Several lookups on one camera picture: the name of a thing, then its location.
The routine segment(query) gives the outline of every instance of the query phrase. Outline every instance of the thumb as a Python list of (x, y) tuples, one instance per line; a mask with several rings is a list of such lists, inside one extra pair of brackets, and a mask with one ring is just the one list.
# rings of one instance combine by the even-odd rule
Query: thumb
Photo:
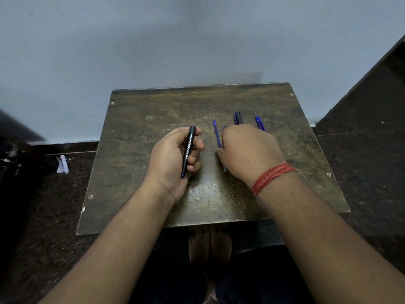
[(225, 164), (225, 149), (223, 148), (217, 148), (215, 151), (215, 155), (220, 159), (220, 161)]

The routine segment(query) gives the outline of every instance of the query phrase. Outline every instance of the red string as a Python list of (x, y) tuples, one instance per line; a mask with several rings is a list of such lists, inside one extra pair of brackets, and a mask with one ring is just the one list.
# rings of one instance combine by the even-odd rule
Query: red string
[(291, 171), (295, 171), (295, 168), (293, 168), (288, 163), (283, 162), (280, 165), (277, 165), (276, 167), (273, 167), (264, 172), (252, 186), (253, 195), (256, 196), (257, 194), (259, 194), (266, 187), (266, 185), (273, 181), (273, 179)]

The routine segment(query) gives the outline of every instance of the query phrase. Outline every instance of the gray wall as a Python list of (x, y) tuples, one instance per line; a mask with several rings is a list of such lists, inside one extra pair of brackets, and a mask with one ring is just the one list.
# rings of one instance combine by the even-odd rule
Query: gray wall
[(405, 34), (405, 0), (0, 0), (0, 109), (98, 140), (113, 89), (291, 82), (311, 124)]

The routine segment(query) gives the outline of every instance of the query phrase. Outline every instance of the brown table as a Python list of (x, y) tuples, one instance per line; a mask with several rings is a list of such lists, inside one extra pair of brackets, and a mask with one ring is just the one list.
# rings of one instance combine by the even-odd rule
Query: brown table
[(223, 172), (214, 156), (212, 118), (222, 128), (233, 124), (236, 110), (253, 125), (258, 113), (287, 162), (337, 212), (349, 211), (289, 83), (118, 90), (111, 95), (77, 233), (101, 232), (142, 182), (155, 143), (190, 125), (204, 131), (203, 169), (190, 180), (166, 226), (267, 218), (248, 187)]

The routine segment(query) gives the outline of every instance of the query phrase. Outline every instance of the hand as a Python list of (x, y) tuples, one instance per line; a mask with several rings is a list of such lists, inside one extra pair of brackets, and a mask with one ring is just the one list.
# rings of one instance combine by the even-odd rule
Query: hand
[(180, 178), (189, 131), (189, 127), (176, 128), (156, 143), (152, 149), (149, 168), (144, 179), (144, 182), (154, 184), (151, 188), (157, 189), (157, 193), (162, 194), (172, 205), (183, 196), (190, 176), (202, 167), (200, 150), (204, 150), (205, 145), (198, 137), (203, 131), (197, 127), (193, 141), (195, 149), (188, 157), (186, 176)]
[(250, 124), (226, 127), (222, 147), (216, 151), (220, 161), (250, 188), (262, 173), (285, 161), (276, 138)]

